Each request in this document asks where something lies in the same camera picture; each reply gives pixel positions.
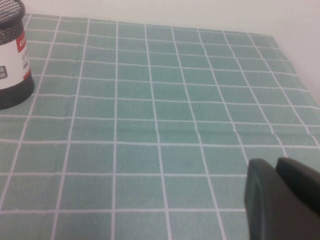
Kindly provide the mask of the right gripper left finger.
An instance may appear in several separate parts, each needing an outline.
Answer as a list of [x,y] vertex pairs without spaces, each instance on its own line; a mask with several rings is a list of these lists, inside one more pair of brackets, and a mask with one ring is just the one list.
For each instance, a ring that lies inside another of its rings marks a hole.
[[251,240],[318,240],[319,219],[276,219],[276,166],[251,159],[247,169],[244,205]]

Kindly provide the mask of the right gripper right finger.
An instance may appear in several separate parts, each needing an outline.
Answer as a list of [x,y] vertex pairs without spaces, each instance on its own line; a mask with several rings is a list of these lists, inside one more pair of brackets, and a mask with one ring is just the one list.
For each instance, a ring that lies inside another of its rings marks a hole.
[[275,176],[275,219],[320,218],[319,172],[294,159],[280,157]]

